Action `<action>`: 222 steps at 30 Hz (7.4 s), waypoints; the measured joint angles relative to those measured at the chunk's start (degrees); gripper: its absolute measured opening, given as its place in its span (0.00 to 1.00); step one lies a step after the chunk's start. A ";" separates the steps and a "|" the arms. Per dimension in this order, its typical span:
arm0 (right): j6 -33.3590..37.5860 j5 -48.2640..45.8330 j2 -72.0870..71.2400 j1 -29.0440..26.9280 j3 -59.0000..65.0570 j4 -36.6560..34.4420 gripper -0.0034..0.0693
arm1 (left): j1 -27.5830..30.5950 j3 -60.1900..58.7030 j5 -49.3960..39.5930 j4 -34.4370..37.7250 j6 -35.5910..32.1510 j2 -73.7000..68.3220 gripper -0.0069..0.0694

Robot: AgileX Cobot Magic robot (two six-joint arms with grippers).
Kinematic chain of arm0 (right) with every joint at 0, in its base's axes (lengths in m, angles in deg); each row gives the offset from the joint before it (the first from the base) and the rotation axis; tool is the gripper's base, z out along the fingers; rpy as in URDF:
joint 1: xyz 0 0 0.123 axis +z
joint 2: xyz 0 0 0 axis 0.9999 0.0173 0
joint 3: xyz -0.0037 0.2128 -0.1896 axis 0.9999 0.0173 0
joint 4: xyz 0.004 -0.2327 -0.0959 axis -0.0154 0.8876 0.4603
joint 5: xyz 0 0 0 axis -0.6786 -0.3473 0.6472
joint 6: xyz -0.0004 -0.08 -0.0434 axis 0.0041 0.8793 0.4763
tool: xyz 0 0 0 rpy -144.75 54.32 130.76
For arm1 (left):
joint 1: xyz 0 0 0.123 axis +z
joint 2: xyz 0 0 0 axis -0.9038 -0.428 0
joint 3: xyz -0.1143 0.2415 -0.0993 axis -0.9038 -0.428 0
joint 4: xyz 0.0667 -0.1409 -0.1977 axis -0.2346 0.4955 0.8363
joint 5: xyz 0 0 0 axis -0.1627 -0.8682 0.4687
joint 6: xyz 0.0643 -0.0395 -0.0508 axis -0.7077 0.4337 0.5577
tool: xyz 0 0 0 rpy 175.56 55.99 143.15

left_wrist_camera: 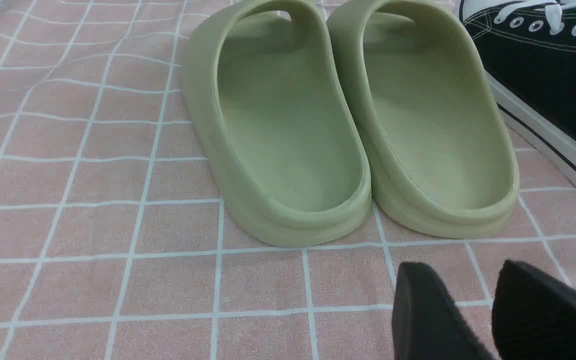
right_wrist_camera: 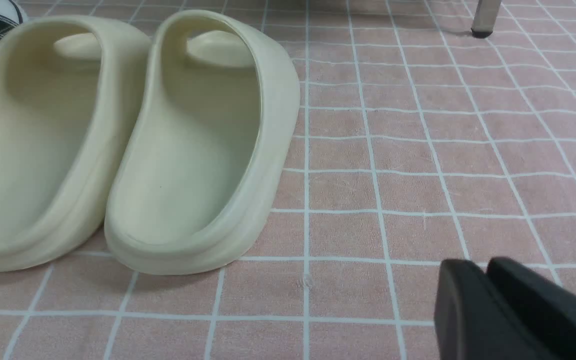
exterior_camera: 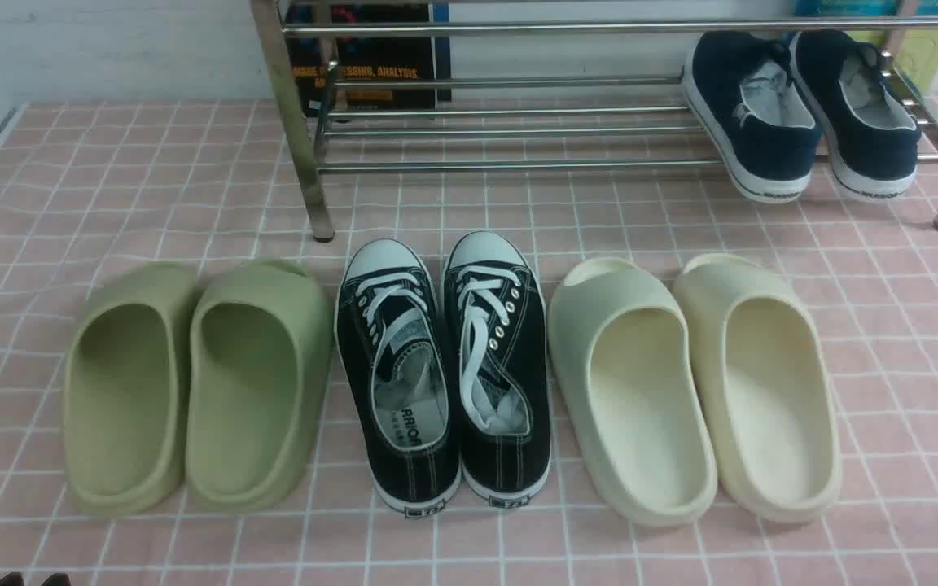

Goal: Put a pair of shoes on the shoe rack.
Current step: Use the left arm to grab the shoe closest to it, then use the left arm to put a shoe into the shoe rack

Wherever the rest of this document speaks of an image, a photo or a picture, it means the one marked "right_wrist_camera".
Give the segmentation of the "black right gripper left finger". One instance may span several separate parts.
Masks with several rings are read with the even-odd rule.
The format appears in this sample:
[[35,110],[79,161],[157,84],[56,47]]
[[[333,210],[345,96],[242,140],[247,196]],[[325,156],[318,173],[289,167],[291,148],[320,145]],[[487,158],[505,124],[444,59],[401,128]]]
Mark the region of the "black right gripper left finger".
[[474,262],[439,267],[434,328],[441,360],[555,360]]

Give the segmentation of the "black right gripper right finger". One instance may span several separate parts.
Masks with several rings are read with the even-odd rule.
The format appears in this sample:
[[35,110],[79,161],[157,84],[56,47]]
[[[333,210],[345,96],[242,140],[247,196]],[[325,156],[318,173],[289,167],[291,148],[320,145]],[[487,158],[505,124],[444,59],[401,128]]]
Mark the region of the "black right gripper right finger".
[[576,294],[509,257],[486,275],[529,332],[559,360],[576,360]]

